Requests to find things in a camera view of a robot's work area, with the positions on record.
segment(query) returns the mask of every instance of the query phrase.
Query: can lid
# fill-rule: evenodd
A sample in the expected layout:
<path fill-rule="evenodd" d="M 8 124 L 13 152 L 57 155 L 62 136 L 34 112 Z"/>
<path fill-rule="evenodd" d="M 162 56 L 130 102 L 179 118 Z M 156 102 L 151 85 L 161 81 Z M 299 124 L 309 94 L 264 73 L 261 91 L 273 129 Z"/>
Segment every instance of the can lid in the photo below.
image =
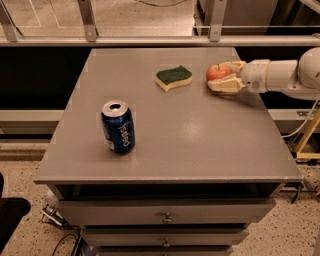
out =
<path fill-rule="evenodd" d="M 128 105 L 121 100 L 110 100 L 102 107 L 102 113 L 107 117 L 119 117 L 125 114 Z"/>

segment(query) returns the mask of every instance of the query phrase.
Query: yellow sponge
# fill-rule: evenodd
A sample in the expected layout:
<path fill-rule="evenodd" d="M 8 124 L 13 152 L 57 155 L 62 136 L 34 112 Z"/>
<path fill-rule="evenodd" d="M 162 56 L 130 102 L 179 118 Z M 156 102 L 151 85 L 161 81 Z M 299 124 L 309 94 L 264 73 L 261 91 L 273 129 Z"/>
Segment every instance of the yellow sponge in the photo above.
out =
<path fill-rule="evenodd" d="M 172 88 L 188 85 L 192 82 L 192 73 L 183 66 L 160 71 L 155 77 L 156 83 L 168 92 Z"/>

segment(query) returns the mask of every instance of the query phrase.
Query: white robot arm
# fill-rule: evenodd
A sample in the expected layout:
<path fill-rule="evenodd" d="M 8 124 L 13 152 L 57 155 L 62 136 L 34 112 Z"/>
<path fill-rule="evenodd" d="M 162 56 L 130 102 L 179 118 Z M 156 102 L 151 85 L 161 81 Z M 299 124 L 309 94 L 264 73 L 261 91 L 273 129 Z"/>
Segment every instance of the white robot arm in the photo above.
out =
<path fill-rule="evenodd" d="M 312 48 L 297 60 L 254 60 L 223 63 L 232 74 L 208 81 L 211 90 L 218 93 L 237 93 L 248 90 L 255 93 L 277 91 L 289 97 L 320 99 L 320 47 Z"/>

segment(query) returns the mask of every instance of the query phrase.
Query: drawer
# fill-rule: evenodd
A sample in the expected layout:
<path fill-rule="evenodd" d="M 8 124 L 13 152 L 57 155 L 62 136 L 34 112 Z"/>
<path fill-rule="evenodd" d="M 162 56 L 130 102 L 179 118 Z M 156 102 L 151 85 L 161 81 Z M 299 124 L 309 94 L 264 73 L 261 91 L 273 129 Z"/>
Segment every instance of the drawer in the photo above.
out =
<path fill-rule="evenodd" d="M 229 256 L 230 247 L 98 248 L 97 256 Z"/>
<path fill-rule="evenodd" d="M 93 246 L 231 246 L 248 235 L 245 229 L 216 228 L 108 228 L 82 230 L 82 238 Z"/>
<path fill-rule="evenodd" d="M 179 199 L 60 201 L 55 207 L 71 225 L 141 225 L 259 222 L 273 199 Z"/>

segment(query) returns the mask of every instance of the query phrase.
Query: blue soda can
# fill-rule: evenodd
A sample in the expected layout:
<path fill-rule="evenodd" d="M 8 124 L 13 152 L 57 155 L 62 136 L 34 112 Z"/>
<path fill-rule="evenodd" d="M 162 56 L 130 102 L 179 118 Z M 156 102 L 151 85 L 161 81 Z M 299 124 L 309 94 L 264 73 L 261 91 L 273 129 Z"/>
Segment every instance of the blue soda can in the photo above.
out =
<path fill-rule="evenodd" d="M 131 110 L 120 100 L 108 101 L 102 107 L 101 119 L 109 147 L 116 153 L 126 153 L 135 144 Z"/>

